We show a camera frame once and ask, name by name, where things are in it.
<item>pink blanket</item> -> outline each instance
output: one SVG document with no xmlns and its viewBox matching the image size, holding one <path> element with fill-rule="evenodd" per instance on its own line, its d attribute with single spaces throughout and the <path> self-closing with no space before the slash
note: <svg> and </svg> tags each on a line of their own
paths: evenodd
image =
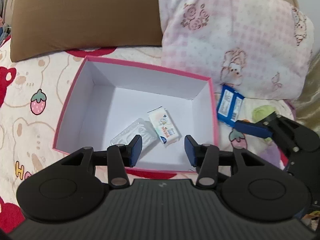
<svg viewBox="0 0 320 240">
<path fill-rule="evenodd" d="M 211 76 L 245 97 L 294 99 L 303 88 L 312 22 L 283 0 L 159 0 L 162 65 Z"/>
</svg>

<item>blue snack packet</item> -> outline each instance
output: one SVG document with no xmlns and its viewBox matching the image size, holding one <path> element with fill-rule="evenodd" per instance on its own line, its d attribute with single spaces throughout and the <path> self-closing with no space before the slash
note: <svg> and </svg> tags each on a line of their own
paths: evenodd
<svg viewBox="0 0 320 240">
<path fill-rule="evenodd" d="M 238 120 L 242 100 L 244 96 L 232 87 L 222 86 L 221 97 L 217 107 L 218 120 L 234 127 Z"/>
</svg>

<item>strawberry print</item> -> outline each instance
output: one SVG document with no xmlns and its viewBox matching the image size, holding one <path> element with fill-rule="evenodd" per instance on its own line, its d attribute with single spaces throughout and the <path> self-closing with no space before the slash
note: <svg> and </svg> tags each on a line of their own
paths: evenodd
<svg viewBox="0 0 320 240">
<path fill-rule="evenodd" d="M 236 129 L 232 128 L 231 133 L 229 134 L 229 141 L 234 148 L 244 148 L 247 149 L 248 144 L 247 140 L 243 133 L 238 132 Z"/>
<path fill-rule="evenodd" d="M 42 92 L 41 89 L 35 93 L 31 98 L 30 109 L 35 115 L 39 115 L 44 111 L 47 96 Z"/>
</svg>

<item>soap bar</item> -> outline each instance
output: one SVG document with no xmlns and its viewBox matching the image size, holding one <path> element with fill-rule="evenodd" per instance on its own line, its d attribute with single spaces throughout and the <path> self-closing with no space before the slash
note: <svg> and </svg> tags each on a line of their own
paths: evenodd
<svg viewBox="0 0 320 240">
<path fill-rule="evenodd" d="M 161 106 L 148 113 L 153 128 L 165 146 L 179 141 L 181 136 L 164 107 Z"/>
<path fill-rule="evenodd" d="M 130 124 L 126 129 L 119 133 L 111 140 L 111 145 L 115 144 L 128 144 L 134 138 L 135 135 L 141 135 L 142 137 L 142 151 L 143 152 L 150 144 L 155 142 L 157 134 L 153 130 L 150 124 L 141 118 Z"/>
<path fill-rule="evenodd" d="M 218 120 L 234 127 L 238 120 L 240 108 L 244 96 L 238 93 L 232 87 L 222 86 L 220 101 L 217 107 Z"/>
</svg>

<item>pink box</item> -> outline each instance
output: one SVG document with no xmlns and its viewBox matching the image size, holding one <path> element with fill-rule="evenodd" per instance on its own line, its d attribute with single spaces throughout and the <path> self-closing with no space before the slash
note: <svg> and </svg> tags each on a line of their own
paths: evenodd
<svg viewBox="0 0 320 240">
<path fill-rule="evenodd" d="M 72 153 L 110 141 L 148 111 L 165 107 L 182 138 L 159 141 L 141 153 L 137 170 L 194 171 L 184 152 L 184 136 L 218 145 L 215 97 L 210 77 L 143 63 L 87 56 L 64 103 L 53 148 Z"/>
</svg>

